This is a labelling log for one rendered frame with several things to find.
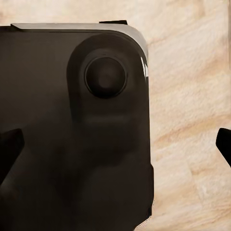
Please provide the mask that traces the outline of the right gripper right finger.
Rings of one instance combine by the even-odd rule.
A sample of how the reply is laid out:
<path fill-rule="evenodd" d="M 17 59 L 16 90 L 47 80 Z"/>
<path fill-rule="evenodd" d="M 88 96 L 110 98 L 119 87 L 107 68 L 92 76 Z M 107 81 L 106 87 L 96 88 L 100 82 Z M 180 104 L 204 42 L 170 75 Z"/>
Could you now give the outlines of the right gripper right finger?
<path fill-rule="evenodd" d="M 218 131 L 216 146 L 231 167 L 231 130 L 220 128 Z"/>

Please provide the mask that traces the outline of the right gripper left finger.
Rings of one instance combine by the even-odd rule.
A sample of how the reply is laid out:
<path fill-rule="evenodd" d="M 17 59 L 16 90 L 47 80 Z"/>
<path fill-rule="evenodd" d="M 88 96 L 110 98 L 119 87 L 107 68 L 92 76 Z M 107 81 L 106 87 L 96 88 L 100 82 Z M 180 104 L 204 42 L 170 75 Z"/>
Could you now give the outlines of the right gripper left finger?
<path fill-rule="evenodd" d="M 0 133 L 0 186 L 25 147 L 22 129 Z"/>

